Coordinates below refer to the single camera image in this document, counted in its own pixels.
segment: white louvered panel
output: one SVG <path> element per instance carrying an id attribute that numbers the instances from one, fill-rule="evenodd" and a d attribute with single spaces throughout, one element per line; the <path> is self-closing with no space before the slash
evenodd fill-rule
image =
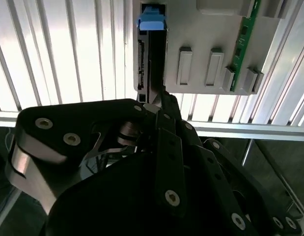
<path id="1" fill-rule="evenodd" d="M 250 95 L 248 99 L 246 99 L 244 96 L 240 98 L 240 100 L 247 100 L 242 114 L 237 114 L 237 116 L 241 117 L 240 123 L 248 123 L 249 120 L 253 118 L 259 103 L 259 99 L 262 97 L 264 90 L 266 89 L 268 77 L 270 77 L 273 69 L 278 62 L 278 59 L 280 58 L 281 51 L 284 48 L 285 42 L 289 36 L 290 30 L 293 27 L 294 21 L 301 6 L 302 0 L 292 1 L 285 20 L 280 21 L 262 69 L 262 72 L 265 74 L 265 76 L 263 77 L 259 93 Z"/>
<path id="2" fill-rule="evenodd" d="M 125 15 L 124 15 L 124 38 L 125 38 L 125 91 L 126 98 L 137 98 L 137 92 L 134 89 L 134 50 L 135 42 L 133 40 L 133 35 L 136 29 L 135 20 L 133 17 L 133 8 L 139 7 L 139 4 L 133 4 L 133 0 L 124 0 Z"/>
<path id="3" fill-rule="evenodd" d="M 237 96 L 234 95 L 220 95 L 215 112 L 213 115 L 213 122 L 227 123 L 230 118 L 231 111 Z"/>
<path id="4" fill-rule="evenodd" d="M 116 99 L 112 1 L 97 1 L 104 100 Z"/>
<path id="5" fill-rule="evenodd" d="M 282 50 L 280 59 L 269 79 L 265 93 L 260 101 L 259 108 L 253 118 L 252 123 L 266 124 L 272 112 L 279 102 L 286 84 L 294 79 L 294 74 L 298 66 L 304 49 L 304 3 L 299 11 L 295 23 Z"/>
<path id="6" fill-rule="evenodd" d="M 208 121 L 211 115 L 212 108 L 216 95 L 198 94 L 196 96 L 194 111 L 192 115 L 193 121 Z"/>
<path id="7" fill-rule="evenodd" d="M 14 26 L 19 30 L 19 40 L 20 45 L 23 44 L 23 56 L 25 60 L 28 60 L 27 68 L 28 71 L 32 73 L 33 80 L 35 81 L 35 86 L 37 87 L 37 92 L 39 94 L 39 100 L 41 105 L 47 106 L 51 104 L 50 96 L 47 89 L 47 84 L 45 82 L 44 73 L 39 60 L 39 54 L 35 45 L 35 37 L 31 29 L 31 16 L 29 15 L 29 10 L 27 10 L 27 2 L 14 0 L 9 1 L 11 15 L 17 16 L 15 18 Z"/>
<path id="8" fill-rule="evenodd" d="M 15 101 L 13 99 L 12 92 L 9 88 L 7 78 L 2 69 L 1 63 L 0 63 L 0 108 L 3 111 L 10 111 L 10 112 L 16 112 L 18 110 Z"/>
<path id="9" fill-rule="evenodd" d="M 295 111 L 298 102 L 304 94 L 304 58 L 300 62 L 299 68 L 286 88 L 286 93 L 281 96 L 281 102 L 278 104 L 279 109 L 273 118 L 272 124 L 286 125 Z"/>
<path id="10" fill-rule="evenodd" d="M 65 0 L 43 1 L 62 103 L 81 102 Z"/>
<path id="11" fill-rule="evenodd" d="M 190 110 L 192 110 L 192 104 L 194 102 L 195 94 L 185 93 L 182 96 L 182 103 L 181 103 L 181 118 L 184 120 L 188 120 L 190 115 Z"/>
<path id="12" fill-rule="evenodd" d="M 138 3 L 0 1 L 0 118 L 37 105 L 136 99 Z M 280 21 L 262 72 L 256 95 L 174 94 L 182 118 L 304 126 L 304 0 Z"/>
<path id="13" fill-rule="evenodd" d="M 34 90 L 6 1 L 0 1 L 0 50 L 22 109 L 37 106 Z"/>
<path id="14" fill-rule="evenodd" d="M 93 0 L 72 1 L 76 29 L 77 67 L 83 102 L 103 99 L 101 66 Z"/>
<path id="15" fill-rule="evenodd" d="M 34 42 L 36 52 L 34 51 L 33 47 L 30 47 L 30 59 L 31 61 L 37 60 L 34 62 L 34 65 L 38 66 L 36 70 L 39 74 L 40 70 L 43 73 L 43 77 L 48 89 L 50 103 L 52 105 L 62 103 L 57 82 L 57 74 L 55 72 L 55 62 L 50 44 L 50 34 L 42 1 L 36 2 L 36 0 L 24 0 L 23 2 L 26 13 L 24 13 L 24 11 L 20 11 L 19 7 L 17 7 L 17 11 L 20 18 L 26 19 L 27 16 L 27 21 L 25 20 L 25 22 L 22 24 L 26 27 L 28 27 L 27 24 L 29 24 L 30 34 L 26 35 L 26 38 L 29 38 L 27 41 L 32 43 L 31 37 L 33 37 L 32 40 Z"/>
<path id="16" fill-rule="evenodd" d="M 116 98 L 125 98 L 124 2 L 113 0 Z"/>

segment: metal bolt head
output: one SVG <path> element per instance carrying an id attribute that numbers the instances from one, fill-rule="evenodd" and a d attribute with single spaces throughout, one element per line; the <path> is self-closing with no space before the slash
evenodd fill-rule
<path id="1" fill-rule="evenodd" d="M 216 148 L 216 149 L 220 149 L 220 145 L 216 142 L 213 142 L 212 145 Z"/>
<path id="2" fill-rule="evenodd" d="M 139 112 L 141 112 L 141 111 L 142 111 L 142 108 L 141 108 L 141 107 L 139 107 L 139 106 L 134 106 L 134 109 L 138 110 Z"/>
<path id="3" fill-rule="evenodd" d="M 284 229 L 283 224 L 276 217 L 273 217 L 273 220 L 279 228 Z"/>
<path id="4" fill-rule="evenodd" d="M 77 134 L 67 133 L 63 136 L 63 141 L 70 146 L 77 146 L 80 144 L 81 139 Z"/>
<path id="5" fill-rule="evenodd" d="M 38 118 L 35 121 L 35 125 L 40 129 L 50 129 L 53 126 L 53 123 L 50 119 Z"/>
<path id="6" fill-rule="evenodd" d="M 293 228 L 294 230 L 297 228 L 295 222 L 292 219 L 290 219 L 289 217 L 285 217 L 285 219 L 291 228 Z"/>
<path id="7" fill-rule="evenodd" d="M 192 129 L 192 125 L 190 125 L 189 123 L 186 123 L 186 127 L 187 127 L 188 129 Z"/>
<path id="8" fill-rule="evenodd" d="M 175 191 L 167 190 L 165 192 L 166 201 L 173 207 L 177 207 L 180 204 L 180 198 Z"/>
<path id="9" fill-rule="evenodd" d="M 244 222 L 244 220 L 242 219 L 242 217 L 240 215 L 238 215 L 237 213 L 232 213 L 231 214 L 231 219 L 232 222 L 234 222 L 234 224 L 241 230 L 245 230 L 246 229 L 246 224 Z"/>

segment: blue cap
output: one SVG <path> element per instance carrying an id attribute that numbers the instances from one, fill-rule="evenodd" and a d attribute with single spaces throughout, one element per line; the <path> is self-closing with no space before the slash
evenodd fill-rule
<path id="1" fill-rule="evenodd" d="M 164 30 L 165 18 L 159 9 L 148 6 L 138 18 L 139 30 Z"/>

